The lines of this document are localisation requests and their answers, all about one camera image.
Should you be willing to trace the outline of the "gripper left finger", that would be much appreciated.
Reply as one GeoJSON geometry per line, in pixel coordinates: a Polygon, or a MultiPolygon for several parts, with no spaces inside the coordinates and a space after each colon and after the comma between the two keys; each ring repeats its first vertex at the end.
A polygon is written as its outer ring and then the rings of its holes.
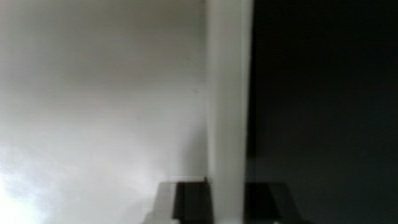
{"type": "Polygon", "coordinates": [[[142,224],[213,224],[212,189],[204,177],[158,184],[153,210],[142,224]]]}

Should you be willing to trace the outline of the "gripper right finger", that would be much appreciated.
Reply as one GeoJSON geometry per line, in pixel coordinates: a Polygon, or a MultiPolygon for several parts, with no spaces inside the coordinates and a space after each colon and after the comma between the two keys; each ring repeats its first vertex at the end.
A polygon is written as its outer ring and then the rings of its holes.
{"type": "Polygon", "coordinates": [[[245,184],[244,221],[245,224],[315,224],[300,215],[284,183],[245,184]]]}

